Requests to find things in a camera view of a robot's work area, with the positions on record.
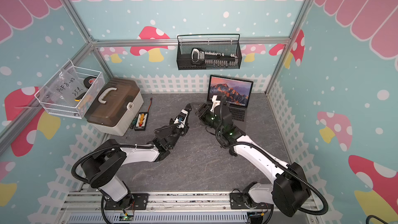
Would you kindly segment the aluminium mounting rail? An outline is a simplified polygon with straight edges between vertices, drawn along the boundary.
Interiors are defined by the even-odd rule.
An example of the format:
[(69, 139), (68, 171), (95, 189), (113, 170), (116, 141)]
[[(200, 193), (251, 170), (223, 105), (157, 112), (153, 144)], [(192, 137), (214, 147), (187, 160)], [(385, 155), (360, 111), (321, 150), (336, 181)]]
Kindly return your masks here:
[[(221, 212), (231, 209), (229, 191), (152, 191), (144, 213)], [(73, 192), (61, 207), (63, 212), (100, 212), (99, 192)]]

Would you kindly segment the socket set in basket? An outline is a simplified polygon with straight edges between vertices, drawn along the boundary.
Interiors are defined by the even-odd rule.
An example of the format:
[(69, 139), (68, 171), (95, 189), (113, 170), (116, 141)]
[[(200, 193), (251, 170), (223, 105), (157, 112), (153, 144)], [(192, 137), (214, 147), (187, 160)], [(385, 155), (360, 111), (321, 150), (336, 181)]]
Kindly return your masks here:
[(226, 56), (224, 53), (202, 51), (194, 48), (191, 52), (193, 65), (208, 67), (236, 67), (239, 66), (239, 58), (235, 54)]

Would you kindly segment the black tape roll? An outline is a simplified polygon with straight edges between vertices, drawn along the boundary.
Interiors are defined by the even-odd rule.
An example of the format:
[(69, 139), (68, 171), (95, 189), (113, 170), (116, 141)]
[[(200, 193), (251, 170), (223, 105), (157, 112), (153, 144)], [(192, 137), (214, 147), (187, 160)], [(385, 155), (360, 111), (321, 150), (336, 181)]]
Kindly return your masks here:
[(84, 86), (89, 89), (95, 82), (96, 77), (95, 76), (88, 76), (84, 79)]

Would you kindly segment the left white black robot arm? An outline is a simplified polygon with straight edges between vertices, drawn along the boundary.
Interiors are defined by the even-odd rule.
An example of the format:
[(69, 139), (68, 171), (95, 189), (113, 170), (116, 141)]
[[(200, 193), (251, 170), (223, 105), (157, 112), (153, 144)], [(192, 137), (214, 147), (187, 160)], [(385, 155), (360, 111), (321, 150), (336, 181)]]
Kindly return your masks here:
[(103, 200), (118, 209), (127, 209), (134, 203), (134, 196), (127, 185), (117, 177), (119, 169), (136, 162), (159, 162), (164, 160), (189, 129), (188, 119), (191, 104), (181, 110), (170, 125), (154, 131), (155, 138), (146, 145), (119, 144), (115, 139), (104, 142), (95, 151), (81, 157), (72, 166), (72, 176), (98, 189)]

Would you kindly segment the grey laptop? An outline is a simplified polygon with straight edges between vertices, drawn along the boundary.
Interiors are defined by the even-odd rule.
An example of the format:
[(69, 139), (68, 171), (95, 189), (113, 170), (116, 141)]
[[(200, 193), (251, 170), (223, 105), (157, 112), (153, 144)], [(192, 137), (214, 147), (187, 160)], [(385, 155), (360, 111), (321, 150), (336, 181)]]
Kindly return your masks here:
[(214, 95), (225, 96), (230, 104), (234, 124), (246, 131), (247, 109), (254, 82), (239, 78), (210, 75), (207, 102), (212, 105)]

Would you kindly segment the black mesh wall basket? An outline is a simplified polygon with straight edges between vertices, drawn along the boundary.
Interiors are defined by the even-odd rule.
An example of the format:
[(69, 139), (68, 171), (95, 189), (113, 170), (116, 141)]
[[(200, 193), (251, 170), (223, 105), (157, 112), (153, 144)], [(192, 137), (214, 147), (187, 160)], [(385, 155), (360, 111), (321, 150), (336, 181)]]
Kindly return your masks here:
[(178, 35), (179, 70), (239, 69), (239, 34)]

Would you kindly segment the clear labelled plastic bag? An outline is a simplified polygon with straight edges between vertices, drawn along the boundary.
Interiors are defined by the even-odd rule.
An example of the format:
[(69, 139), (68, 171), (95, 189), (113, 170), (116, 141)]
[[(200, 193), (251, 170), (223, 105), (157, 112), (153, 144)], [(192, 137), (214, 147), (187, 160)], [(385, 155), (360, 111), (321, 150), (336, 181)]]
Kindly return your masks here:
[(53, 103), (69, 107), (76, 107), (78, 102), (75, 101), (75, 98), (85, 92), (85, 87), (78, 77), (65, 69), (58, 72), (48, 89), (51, 93), (50, 100)]

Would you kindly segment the black board yellow connectors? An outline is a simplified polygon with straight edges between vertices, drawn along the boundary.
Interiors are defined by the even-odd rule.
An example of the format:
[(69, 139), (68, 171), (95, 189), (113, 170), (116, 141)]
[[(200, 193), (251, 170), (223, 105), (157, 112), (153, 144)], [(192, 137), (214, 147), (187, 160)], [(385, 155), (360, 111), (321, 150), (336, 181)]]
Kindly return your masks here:
[(137, 122), (134, 126), (135, 131), (145, 131), (148, 120), (148, 112), (140, 112), (137, 116)]

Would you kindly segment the green handled screwdriver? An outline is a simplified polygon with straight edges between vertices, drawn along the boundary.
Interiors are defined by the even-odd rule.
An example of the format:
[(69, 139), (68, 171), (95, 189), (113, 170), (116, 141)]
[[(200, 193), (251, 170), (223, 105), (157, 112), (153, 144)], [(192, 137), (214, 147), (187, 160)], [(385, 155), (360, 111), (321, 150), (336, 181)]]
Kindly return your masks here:
[(131, 123), (131, 125), (130, 125), (130, 129), (134, 129), (134, 127), (136, 125), (136, 122), (137, 122), (137, 118), (134, 118), (132, 123)]

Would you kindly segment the brown lid storage box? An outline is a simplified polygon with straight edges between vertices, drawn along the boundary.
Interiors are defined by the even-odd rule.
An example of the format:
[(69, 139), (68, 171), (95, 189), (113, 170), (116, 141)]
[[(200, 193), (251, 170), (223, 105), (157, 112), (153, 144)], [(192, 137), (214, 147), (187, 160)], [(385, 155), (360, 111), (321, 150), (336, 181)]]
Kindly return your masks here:
[(101, 89), (85, 118), (103, 133), (124, 136), (143, 103), (136, 81), (114, 78)]

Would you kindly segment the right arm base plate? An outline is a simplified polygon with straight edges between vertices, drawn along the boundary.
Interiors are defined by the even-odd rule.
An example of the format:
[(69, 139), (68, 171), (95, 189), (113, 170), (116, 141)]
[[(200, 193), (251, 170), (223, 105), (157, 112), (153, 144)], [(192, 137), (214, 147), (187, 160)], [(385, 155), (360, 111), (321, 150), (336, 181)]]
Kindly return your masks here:
[(271, 209), (272, 205), (269, 203), (256, 203), (251, 197), (243, 192), (231, 192), (230, 208), (231, 209)]

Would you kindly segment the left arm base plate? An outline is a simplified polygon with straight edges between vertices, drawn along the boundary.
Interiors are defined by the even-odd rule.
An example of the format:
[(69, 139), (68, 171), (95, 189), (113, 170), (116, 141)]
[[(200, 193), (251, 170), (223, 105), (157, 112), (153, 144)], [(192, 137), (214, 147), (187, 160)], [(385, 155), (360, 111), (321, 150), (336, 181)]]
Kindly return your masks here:
[(112, 198), (105, 200), (105, 210), (107, 211), (129, 211), (129, 210), (145, 210), (148, 204), (149, 194), (130, 193), (123, 199), (116, 202)]

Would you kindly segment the yellow tool in basket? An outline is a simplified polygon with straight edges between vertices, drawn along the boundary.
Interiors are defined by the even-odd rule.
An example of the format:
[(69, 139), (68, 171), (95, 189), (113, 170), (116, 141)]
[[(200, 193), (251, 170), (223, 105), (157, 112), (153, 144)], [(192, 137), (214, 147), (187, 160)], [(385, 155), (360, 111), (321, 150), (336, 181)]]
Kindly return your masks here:
[(75, 101), (76, 102), (80, 102), (83, 99), (84, 96), (85, 96), (85, 93), (79, 95), (77, 98), (75, 98)]

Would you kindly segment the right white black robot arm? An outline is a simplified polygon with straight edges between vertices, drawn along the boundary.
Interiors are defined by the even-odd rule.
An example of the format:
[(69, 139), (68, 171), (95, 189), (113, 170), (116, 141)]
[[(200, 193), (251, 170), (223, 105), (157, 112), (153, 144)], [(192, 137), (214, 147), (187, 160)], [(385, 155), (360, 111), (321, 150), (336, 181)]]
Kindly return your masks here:
[(205, 126), (214, 129), (222, 148), (247, 159), (271, 182), (271, 186), (261, 183), (250, 186), (246, 192), (250, 201), (270, 203), (288, 217), (298, 211), (314, 216), (328, 212), (326, 198), (307, 181), (303, 168), (296, 162), (288, 164), (257, 145), (233, 123), (227, 104), (220, 100), (203, 103), (195, 114)]

